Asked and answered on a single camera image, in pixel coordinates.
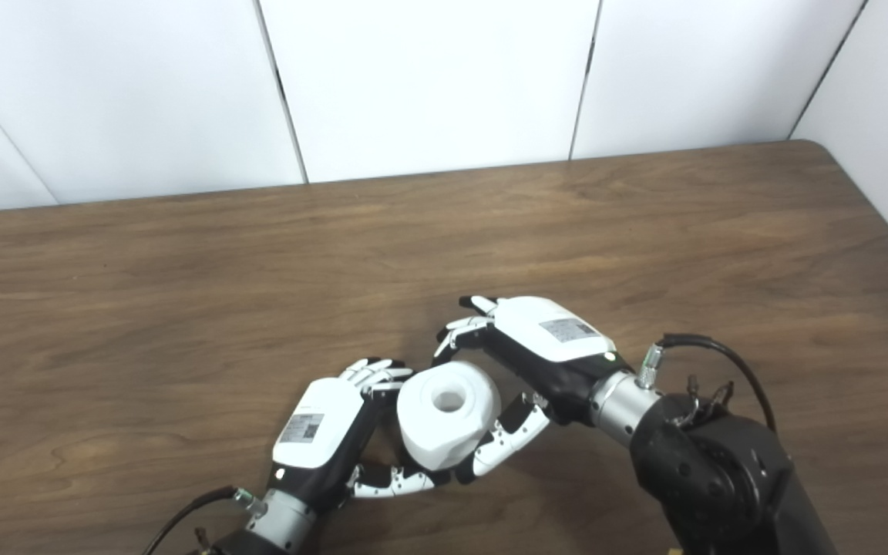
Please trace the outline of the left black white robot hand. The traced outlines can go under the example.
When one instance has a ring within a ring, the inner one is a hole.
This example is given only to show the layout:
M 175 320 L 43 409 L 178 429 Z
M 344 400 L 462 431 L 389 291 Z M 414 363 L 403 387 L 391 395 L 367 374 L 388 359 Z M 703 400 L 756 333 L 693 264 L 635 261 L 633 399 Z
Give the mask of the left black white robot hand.
M 353 496 L 384 499 L 451 483 L 447 470 L 361 459 L 413 373 L 395 359 L 361 358 L 339 375 L 314 380 L 272 447 L 268 491 L 292 496 L 321 516 Z

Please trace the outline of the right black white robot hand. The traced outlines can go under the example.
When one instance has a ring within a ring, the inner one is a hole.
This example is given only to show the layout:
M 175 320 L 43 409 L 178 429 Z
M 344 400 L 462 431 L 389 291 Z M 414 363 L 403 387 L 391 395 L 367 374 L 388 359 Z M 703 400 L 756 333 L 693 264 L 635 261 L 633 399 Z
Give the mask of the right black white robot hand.
M 459 306 L 475 314 L 439 331 L 431 366 L 452 361 L 462 350 L 480 350 L 529 388 L 453 468 L 463 485 L 503 464 L 549 424 L 596 426 L 597 389 L 630 369 L 606 335 L 549 298 L 471 295 L 460 298 Z

